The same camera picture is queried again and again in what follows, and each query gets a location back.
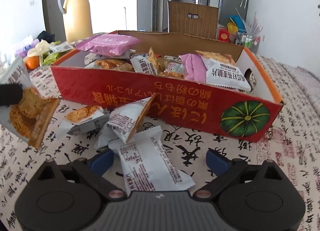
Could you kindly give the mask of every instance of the pink packaging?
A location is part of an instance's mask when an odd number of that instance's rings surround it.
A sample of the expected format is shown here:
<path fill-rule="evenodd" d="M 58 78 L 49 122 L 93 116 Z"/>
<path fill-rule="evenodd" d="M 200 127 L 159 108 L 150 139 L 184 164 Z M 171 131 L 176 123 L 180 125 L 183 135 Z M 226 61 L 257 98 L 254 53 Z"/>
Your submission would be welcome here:
<path fill-rule="evenodd" d="M 179 57 L 184 67 L 184 79 L 200 83 L 206 82 L 207 68 L 199 55 L 189 53 Z"/>
<path fill-rule="evenodd" d="M 207 68 L 199 55 L 191 54 L 194 79 L 199 83 L 206 83 Z"/>
<path fill-rule="evenodd" d="M 128 35 L 103 34 L 98 37 L 95 36 L 78 43 L 76 49 L 108 57 L 116 57 L 121 56 L 131 46 L 140 42 L 139 39 Z"/>
<path fill-rule="evenodd" d="M 193 81 L 194 79 L 192 55 L 194 54 L 185 54 L 185 55 L 179 56 L 184 67 L 184 79 L 190 80 L 190 81 Z"/>

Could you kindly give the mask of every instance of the snack packet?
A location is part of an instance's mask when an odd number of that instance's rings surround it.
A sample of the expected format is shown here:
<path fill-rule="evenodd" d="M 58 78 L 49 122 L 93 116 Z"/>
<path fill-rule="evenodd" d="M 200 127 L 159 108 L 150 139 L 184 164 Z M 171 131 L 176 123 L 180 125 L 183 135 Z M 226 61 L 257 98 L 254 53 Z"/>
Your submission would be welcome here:
<path fill-rule="evenodd" d="M 179 56 L 181 58 L 183 67 L 184 67 L 184 79 L 193 81 L 195 75 L 193 73 L 192 66 L 192 55 L 194 54 L 185 54 Z"/>
<path fill-rule="evenodd" d="M 233 59 L 230 55 L 226 57 L 226 55 L 210 52 L 206 52 L 205 55 L 207 57 L 211 56 L 211 58 L 201 56 L 208 69 L 206 73 L 207 84 L 245 91 L 251 90 L 250 84 L 247 82 L 240 69 L 236 65 L 231 65 Z"/>
<path fill-rule="evenodd" d="M 169 77 L 169 78 L 184 78 L 184 67 L 181 63 L 170 62 L 168 63 L 164 72 L 160 72 L 159 76 Z"/>
<path fill-rule="evenodd" d="M 57 138 L 66 134 L 78 135 L 101 128 L 109 119 L 110 112 L 103 111 L 101 106 L 88 105 L 67 114 L 62 120 L 56 133 Z"/>
<path fill-rule="evenodd" d="M 103 34 L 78 43 L 76 49 L 108 57 L 117 57 L 139 42 L 139 39 L 128 35 Z"/>
<path fill-rule="evenodd" d="M 135 72 L 153 75 L 158 75 L 160 72 L 160 64 L 152 48 L 150 48 L 147 58 L 144 54 L 134 55 L 130 61 Z"/>
<path fill-rule="evenodd" d="M 174 56 L 164 56 L 165 59 L 170 60 L 170 62 L 177 62 L 181 63 L 181 58 L 180 57 L 174 57 Z"/>
<path fill-rule="evenodd" d="M 53 46 L 50 45 L 49 49 L 52 50 L 53 53 L 61 53 L 61 52 L 65 52 L 68 50 L 72 50 L 73 46 L 65 41 L 64 43 L 62 43 L 60 45 L 53 45 Z"/>
<path fill-rule="evenodd" d="M 128 62 L 122 59 L 98 59 L 84 68 L 95 68 L 95 69 L 111 69 L 118 71 L 132 71 L 133 67 Z"/>
<path fill-rule="evenodd" d="M 112 130 L 110 125 L 105 123 L 99 131 L 98 139 L 94 144 L 95 149 L 101 149 L 108 146 L 110 143 L 119 140 L 119 137 Z"/>
<path fill-rule="evenodd" d="M 142 123 L 156 94 L 113 110 L 107 122 L 119 138 L 127 143 Z"/>
<path fill-rule="evenodd" d="M 57 98 L 42 98 L 32 85 L 21 57 L 15 59 L 0 77 L 0 84 L 18 83 L 23 96 L 17 105 L 0 106 L 0 124 L 29 145 L 39 149 L 51 117 L 59 104 Z"/>
<path fill-rule="evenodd" d="M 179 191 L 195 185 L 191 176 L 173 167 L 161 143 L 162 129 L 156 126 L 136 133 L 130 143 L 116 140 L 109 148 L 121 160 L 124 185 L 131 191 Z"/>
<path fill-rule="evenodd" d="M 136 51 L 135 50 L 131 50 L 131 49 L 129 49 L 129 50 L 127 50 L 125 53 L 123 53 L 121 56 L 118 56 L 118 57 L 116 57 L 117 59 L 130 59 L 130 55 L 132 54 L 132 53 L 135 53 Z M 111 57 L 107 57 L 107 56 L 105 56 L 105 55 L 99 55 L 99 54 L 94 54 L 94 53 L 89 53 L 88 55 L 86 55 L 85 57 L 84 57 L 84 60 L 86 61 L 86 60 L 92 60 L 92 61 L 94 61 L 94 60 L 96 60 L 96 59 L 112 59 Z"/>
<path fill-rule="evenodd" d="M 202 58 L 199 55 L 191 55 L 191 62 L 193 67 L 193 81 L 205 83 L 207 68 L 205 67 Z"/>
<path fill-rule="evenodd" d="M 164 72 L 175 72 L 183 75 L 184 67 L 181 63 L 170 62 Z"/>

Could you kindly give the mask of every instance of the calligraphy-print tablecloth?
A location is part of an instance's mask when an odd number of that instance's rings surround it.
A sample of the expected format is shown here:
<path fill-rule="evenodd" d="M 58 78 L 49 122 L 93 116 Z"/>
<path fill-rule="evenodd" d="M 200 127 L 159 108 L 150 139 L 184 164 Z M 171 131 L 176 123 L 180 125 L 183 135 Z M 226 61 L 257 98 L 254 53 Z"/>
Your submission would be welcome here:
<path fill-rule="evenodd" d="M 258 143 L 168 125 L 152 118 L 146 118 L 142 128 L 161 125 L 162 141 L 172 164 L 190 174 L 196 182 L 191 192 L 215 178 L 205 164 L 208 148 L 229 159 L 241 158 L 249 164 L 262 164 L 265 159 L 273 159 L 306 203 L 307 212 L 299 231 L 320 230 L 320 119 L 306 95 L 280 64 L 273 59 L 259 57 L 259 60 L 281 91 L 285 106 Z M 29 147 L 3 127 L 0 129 L 0 219 L 9 230 L 21 230 L 14 213 L 14 203 L 45 160 L 53 158 L 57 164 L 65 164 L 79 157 L 90 158 L 97 154 L 93 148 L 97 131 L 67 135 L 61 139 L 55 137 L 64 116 L 83 105 L 62 100 L 49 68 L 33 71 L 31 79 L 42 95 L 59 97 L 61 103 L 40 150 Z M 124 188 L 118 157 L 104 177 Z"/>

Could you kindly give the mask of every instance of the green pumpkin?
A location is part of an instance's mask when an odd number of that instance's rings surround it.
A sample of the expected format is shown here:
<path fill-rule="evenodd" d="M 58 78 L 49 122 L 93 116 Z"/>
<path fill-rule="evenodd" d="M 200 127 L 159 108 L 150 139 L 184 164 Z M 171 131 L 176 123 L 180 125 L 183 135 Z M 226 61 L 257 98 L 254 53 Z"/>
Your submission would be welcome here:
<path fill-rule="evenodd" d="M 222 113 L 220 126 L 231 136 L 247 137 L 262 130 L 270 111 L 257 101 L 238 102 Z"/>

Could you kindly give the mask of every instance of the open snack wrapper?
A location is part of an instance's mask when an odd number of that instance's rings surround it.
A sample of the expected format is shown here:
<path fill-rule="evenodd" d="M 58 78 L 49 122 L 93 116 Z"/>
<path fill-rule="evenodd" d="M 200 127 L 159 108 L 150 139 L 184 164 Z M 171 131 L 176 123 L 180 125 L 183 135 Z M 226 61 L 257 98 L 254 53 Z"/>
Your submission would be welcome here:
<path fill-rule="evenodd" d="M 109 119 L 110 112 L 103 111 L 101 106 L 88 105 L 67 114 L 59 125 L 56 137 L 66 134 L 78 135 L 99 129 Z"/>
<path fill-rule="evenodd" d="M 43 98 L 32 85 L 22 58 L 17 58 L 0 77 L 0 84 L 18 83 L 23 97 L 16 105 L 0 106 L 0 124 L 29 145 L 39 149 L 57 98 Z"/>
<path fill-rule="evenodd" d="M 131 191 L 187 190 L 195 183 L 191 176 L 173 167 L 161 143 L 162 129 L 156 126 L 135 134 L 130 143 L 109 144 L 118 154 L 127 194 Z"/>
<path fill-rule="evenodd" d="M 146 57 L 145 54 L 134 55 L 130 61 L 135 72 L 158 75 L 161 70 L 160 64 L 152 48 L 150 48 L 148 52 L 148 57 Z"/>
<path fill-rule="evenodd" d="M 107 124 L 124 143 L 136 133 L 155 97 L 156 94 L 153 94 L 151 97 L 120 106 L 111 112 Z"/>
<path fill-rule="evenodd" d="M 98 139 L 94 144 L 95 149 L 101 149 L 108 146 L 110 143 L 119 140 L 118 135 L 112 130 L 110 125 L 105 123 L 99 131 Z"/>

